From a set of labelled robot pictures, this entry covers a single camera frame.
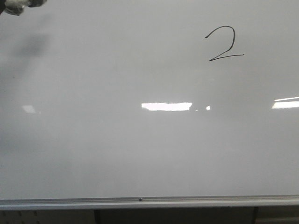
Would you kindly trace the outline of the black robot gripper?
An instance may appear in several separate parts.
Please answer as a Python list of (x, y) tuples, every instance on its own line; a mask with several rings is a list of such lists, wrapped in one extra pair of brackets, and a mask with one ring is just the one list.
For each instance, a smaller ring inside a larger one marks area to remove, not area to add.
[[(0, 13), (4, 12), (4, 1), (0, 1)], [(47, 0), (29, 0), (31, 1), (31, 4), (28, 7), (40, 7), (42, 6)]]

